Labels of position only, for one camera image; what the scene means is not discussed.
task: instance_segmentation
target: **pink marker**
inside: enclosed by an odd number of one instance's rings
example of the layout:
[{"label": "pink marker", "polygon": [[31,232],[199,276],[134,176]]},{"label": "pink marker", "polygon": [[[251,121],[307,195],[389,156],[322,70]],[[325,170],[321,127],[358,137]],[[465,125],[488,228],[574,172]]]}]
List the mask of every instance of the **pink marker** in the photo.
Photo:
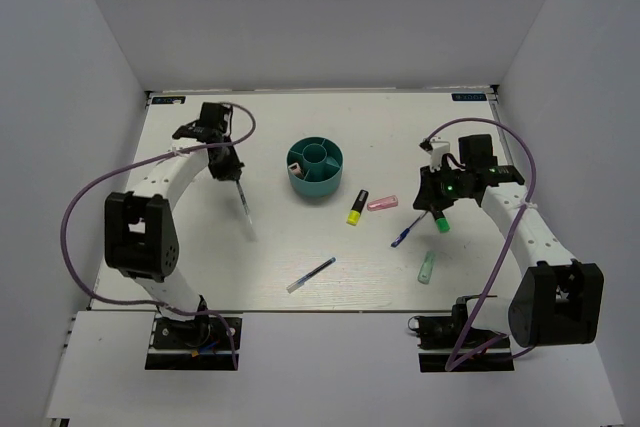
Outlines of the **pink marker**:
[{"label": "pink marker", "polygon": [[390,209],[391,207],[398,206],[398,198],[395,195],[390,195],[384,199],[372,200],[367,204],[367,210],[374,212],[376,210]]}]

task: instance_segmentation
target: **robotic arm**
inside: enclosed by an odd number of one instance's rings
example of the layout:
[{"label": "robotic arm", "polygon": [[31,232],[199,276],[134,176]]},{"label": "robotic arm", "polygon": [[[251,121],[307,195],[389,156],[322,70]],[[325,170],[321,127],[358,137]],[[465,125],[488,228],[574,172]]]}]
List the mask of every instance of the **robotic arm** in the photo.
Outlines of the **robotic arm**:
[{"label": "robotic arm", "polygon": [[[173,134],[172,149],[229,142],[232,107],[203,103],[200,117]],[[178,237],[171,211],[198,173],[209,168],[214,179],[239,181],[244,164],[233,146],[197,150],[161,161],[131,192],[111,193],[105,201],[105,261],[142,286],[154,299],[180,310],[206,310],[204,298],[177,268]],[[207,316],[184,317],[160,308],[172,333],[189,347],[210,334]]]},{"label": "robotic arm", "polygon": [[[460,162],[452,169],[448,142],[423,142],[431,165],[420,170],[413,207],[432,213],[458,199],[475,199],[506,237],[524,201],[524,179],[512,165],[498,166],[490,135],[459,139]],[[590,343],[595,339],[604,277],[565,249],[534,208],[525,210],[511,251],[524,277],[511,302],[488,298],[473,323],[510,333],[522,347]],[[452,310],[458,333],[477,298],[458,299]]]}]

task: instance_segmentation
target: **gray wall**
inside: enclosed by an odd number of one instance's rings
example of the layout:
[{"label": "gray wall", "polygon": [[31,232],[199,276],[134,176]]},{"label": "gray wall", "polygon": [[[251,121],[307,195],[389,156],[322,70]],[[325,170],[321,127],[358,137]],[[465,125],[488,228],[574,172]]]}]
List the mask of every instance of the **gray wall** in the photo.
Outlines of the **gray wall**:
[{"label": "gray wall", "polygon": [[[0,0],[0,9],[0,423],[36,426],[71,315],[87,305],[62,264],[60,219],[82,185],[132,156],[144,95],[94,0]],[[88,282],[108,187],[72,219]]]},{"label": "gray wall", "polygon": [[542,213],[605,273],[597,344],[630,426],[640,425],[639,32],[640,0],[547,0],[501,89],[503,115],[538,161]]},{"label": "gray wall", "polygon": [[502,80],[544,0],[96,0],[145,89]]}]

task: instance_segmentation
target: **round green container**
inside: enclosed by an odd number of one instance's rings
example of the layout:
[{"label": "round green container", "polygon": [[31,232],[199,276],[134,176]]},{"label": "round green container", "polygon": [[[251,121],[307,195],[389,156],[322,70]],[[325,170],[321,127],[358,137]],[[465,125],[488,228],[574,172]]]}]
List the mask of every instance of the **round green container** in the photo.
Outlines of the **round green container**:
[{"label": "round green container", "polygon": [[[291,185],[306,197],[333,194],[342,178],[342,152],[336,144],[323,137],[307,137],[296,142],[287,154],[287,172]],[[303,178],[291,173],[289,166],[297,163]]]}]

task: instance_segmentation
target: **clear pen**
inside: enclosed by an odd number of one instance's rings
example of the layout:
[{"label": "clear pen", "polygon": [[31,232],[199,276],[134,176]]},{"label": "clear pen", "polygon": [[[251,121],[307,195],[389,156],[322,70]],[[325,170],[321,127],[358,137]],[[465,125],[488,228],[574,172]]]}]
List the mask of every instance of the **clear pen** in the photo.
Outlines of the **clear pen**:
[{"label": "clear pen", "polygon": [[287,292],[292,293],[295,292],[296,290],[298,290],[300,287],[302,287],[304,285],[304,283],[309,280],[311,277],[313,277],[316,274],[319,274],[320,272],[322,272],[324,269],[326,269],[327,267],[329,267],[331,264],[333,264],[336,261],[335,257],[331,257],[329,260],[327,260],[324,264],[322,264],[319,267],[316,267],[315,269],[313,269],[311,272],[309,272],[306,275],[303,275],[302,277],[300,277],[298,280],[296,280],[293,284],[291,284],[289,287],[287,287]]}]

